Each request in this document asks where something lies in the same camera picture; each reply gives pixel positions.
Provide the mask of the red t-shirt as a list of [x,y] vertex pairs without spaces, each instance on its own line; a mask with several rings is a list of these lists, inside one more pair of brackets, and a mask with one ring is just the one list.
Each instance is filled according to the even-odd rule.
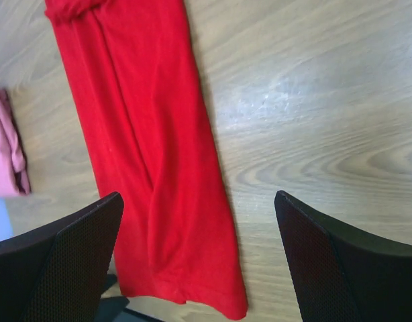
[[236,228],[182,1],[47,1],[101,196],[119,192],[121,292],[246,316]]

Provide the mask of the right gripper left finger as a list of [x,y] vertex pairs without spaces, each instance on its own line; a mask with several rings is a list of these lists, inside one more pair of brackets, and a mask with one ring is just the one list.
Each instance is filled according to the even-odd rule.
[[108,269],[123,208],[114,192],[0,241],[0,321],[93,321],[115,282]]

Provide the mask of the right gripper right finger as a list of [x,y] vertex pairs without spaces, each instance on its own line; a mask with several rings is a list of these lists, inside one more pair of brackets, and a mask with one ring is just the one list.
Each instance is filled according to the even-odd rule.
[[274,208],[303,321],[412,321],[412,245],[285,191],[276,193]]

